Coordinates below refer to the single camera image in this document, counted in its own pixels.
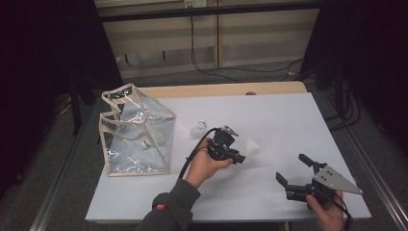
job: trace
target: electrical outlet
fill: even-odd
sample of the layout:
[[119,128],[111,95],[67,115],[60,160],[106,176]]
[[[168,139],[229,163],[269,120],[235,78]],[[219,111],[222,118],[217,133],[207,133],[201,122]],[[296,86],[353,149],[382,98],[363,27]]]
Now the electrical outlet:
[[196,8],[207,7],[207,0],[194,0]]
[[184,8],[193,8],[194,0],[184,0]]
[[185,8],[202,8],[207,7],[207,0],[184,0]]

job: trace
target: wall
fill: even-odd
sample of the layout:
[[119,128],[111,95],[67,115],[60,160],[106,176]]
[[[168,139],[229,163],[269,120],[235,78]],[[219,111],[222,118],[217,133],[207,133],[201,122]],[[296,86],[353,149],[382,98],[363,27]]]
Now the wall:
[[[216,4],[233,6],[269,2],[273,1],[209,0],[207,4],[212,7]],[[98,10],[100,14],[105,14],[180,8],[184,8],[183,1]],[[198,53],[201,50],[211,53],[206,54],[211,58],[210,64],[209,59],[201,59],[197,62],[206,67],[215,67],[281,62],[301,58],[304,56],[318,12],[319,10],[303,10],[195,16],[193,24],[196,55],[199,56]],[[189,18],[109,22],[104,23],[104,27],[114,54],[117,56],[191,49]]]

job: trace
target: red button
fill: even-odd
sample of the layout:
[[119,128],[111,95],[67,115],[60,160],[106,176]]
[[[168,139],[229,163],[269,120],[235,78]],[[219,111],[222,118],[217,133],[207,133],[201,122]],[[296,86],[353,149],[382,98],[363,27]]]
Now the red button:
[[163,210],[165,207],[166,207],[166,205],[158,204],[158,205],[156,206],[156,209],[157,209],[157,210]]

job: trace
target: black robotic tool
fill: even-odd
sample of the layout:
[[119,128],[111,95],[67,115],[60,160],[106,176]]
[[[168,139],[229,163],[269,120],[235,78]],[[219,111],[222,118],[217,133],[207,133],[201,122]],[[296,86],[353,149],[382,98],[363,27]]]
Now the black robotic tool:
[[[315,174],[318,174],[321,168],[327,167],[326,163],[321,164],[314,162],[305,154],[299,154],[299,160],[306,166],[313,167]],[[312,194],[320,204],[325,204],[328,201],[326,196],[333,198],[336,193],[335,190],[330,189],[318,182],[315,177],[312,178],[311,184],[306,184],[305,186],[288,185],[288,181],[279,172],[276,172],[276,180],[285,188],[286,197],[288,200],[306,202],[306,195]],[[321,193],[317,193],[317,191],[324,193],[326,196],[321,195]]]
[[232,164],[242,164],[245,157],[238,150],[230,148],[230,145],[235,141],[232,135],[238,136],[228,126],[223,126],[216,130],[214,138],[208,142],[208,154],[211,158],[216,161],[232,159]]
[[355,194],[363,194],[363,191],[345,179],[338,171],[330,167],[327,163],[321,164],[314,162],[305,154],[299,154],[299,160],[306,166],[313,167],[315,176],[312,178],[311,184],[295,186],[289,185],[288,181],[279,172],[276,172],[275,178],[279,184],[285,188],[287,199],[306,202],[306,195],[311,194],[320,204],[330,202],[347,215],[344,230],[349,230],[353,218],[348,212],[342,199],[341,201],[344,204],[344,207],[335,201],[336,190]]
[[192,150],[190,156],[187,158],[187,161],[184,163],[179,178],[182,179],[184,173],[187,170],[192,158],[194,158],[195,154],[199,150],[199,145],[204,141],[204,139],[212,132],[215,132],[214,137],[212,140],[208,142],[208,154],[211,158],[216,161],[223,161],[227,159],[232,159],[232,164],[240,163],[245,160],[245,156],[241,155],[240,152],[236,149],[230,148],[231,144],[235,141],[232,136],[238,136],[236,132],[234,132],[230,127],[223,126],[221,128],[213,128],[210,129],[198,142],[197,146]]

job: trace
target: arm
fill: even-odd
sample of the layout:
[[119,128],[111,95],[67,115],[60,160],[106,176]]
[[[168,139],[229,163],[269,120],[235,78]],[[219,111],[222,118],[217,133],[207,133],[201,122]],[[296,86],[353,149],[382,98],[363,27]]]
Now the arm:
[[191,161],[186,179],[178,179],[174,188],[161,193],[153,200],[152,211],[136,227],[135,231],[186,230],[192,220],[191,208],[200,196],[197,190],[220,168],[229,167],[232,160],[215,161],[207,152],[208,140],[204,140]]
[[[343,205],[343,192],[336,191],[336,194],[337,196],[335,196],[334,200],[339,205]],[[341,211],[330,202],[328,202],[324,206],[320,206],[320,204],[312,195],[307,195],[306,200],[317,216],[318,231],[344,230],[343,211]]]

